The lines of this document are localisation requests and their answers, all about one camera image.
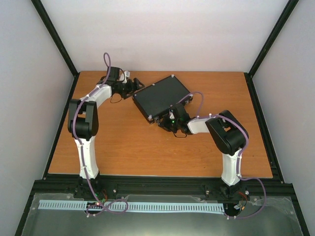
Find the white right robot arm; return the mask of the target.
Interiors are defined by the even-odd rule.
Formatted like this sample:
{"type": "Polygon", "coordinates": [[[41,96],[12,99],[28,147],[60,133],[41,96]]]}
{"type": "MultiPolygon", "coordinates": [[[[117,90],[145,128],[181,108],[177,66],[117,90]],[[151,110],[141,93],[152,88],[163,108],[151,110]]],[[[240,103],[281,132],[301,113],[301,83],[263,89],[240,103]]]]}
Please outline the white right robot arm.
{"type": "Polygon", "coordinates": [[[176,134],[193,135],[209,133],[222,153],[222,175],[218,193],[231,199],[241,188],[241,159],[248,146],[249,135],[229,110],[219,114],[191,118],[180,103],[171,107],[157,120],[162,129],[176,134]]]}

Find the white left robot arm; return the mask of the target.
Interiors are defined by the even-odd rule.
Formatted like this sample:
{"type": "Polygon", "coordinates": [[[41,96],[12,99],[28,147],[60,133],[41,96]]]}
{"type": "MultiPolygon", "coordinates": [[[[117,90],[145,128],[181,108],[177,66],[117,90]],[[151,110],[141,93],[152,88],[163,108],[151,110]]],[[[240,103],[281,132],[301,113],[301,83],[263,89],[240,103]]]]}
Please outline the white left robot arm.
{"type": "Polygon", "coordinates": [[[130,79],[129,71],[110,67],[92,91],[69,102],[67,128],[78,149],[80,184],[85,186],[85,192],[92,198],[102,194],[95,155],[95,137],[99,129],[98,108],[114,94],[127,99],[144,87],[137,78],[130,79]]]}

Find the black poker set case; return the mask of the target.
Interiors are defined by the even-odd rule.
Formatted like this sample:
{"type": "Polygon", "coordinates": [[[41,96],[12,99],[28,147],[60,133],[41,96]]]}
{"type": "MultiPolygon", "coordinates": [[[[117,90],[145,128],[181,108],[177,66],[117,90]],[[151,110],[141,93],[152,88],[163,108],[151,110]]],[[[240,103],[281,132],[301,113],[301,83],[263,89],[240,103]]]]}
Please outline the black poker set case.
{"type": "Polygon", "coordinates": [[[133,102],[148,123],[154,123],[168,113],[169,108],[181,102],[190,103],[193,96],[175,76],[170,75],[135,93],[133,102]]]}

